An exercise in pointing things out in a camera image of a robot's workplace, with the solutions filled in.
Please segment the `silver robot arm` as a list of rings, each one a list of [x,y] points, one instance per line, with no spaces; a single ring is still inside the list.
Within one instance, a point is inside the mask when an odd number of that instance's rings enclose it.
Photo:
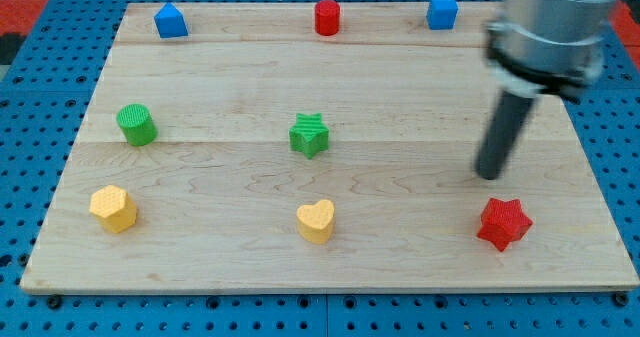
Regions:
[[[500,96],[474,168],[500,175],[539,97],[576,104],[600,77],[602,39],[618,0],[503,0],[486,25],[486,61]]]

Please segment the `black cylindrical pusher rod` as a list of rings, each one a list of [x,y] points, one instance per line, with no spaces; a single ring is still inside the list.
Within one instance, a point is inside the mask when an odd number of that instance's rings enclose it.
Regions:
[[[480,177],[486,180],[500,177],[535,104],[534,98],[501,92],[474,163]]]

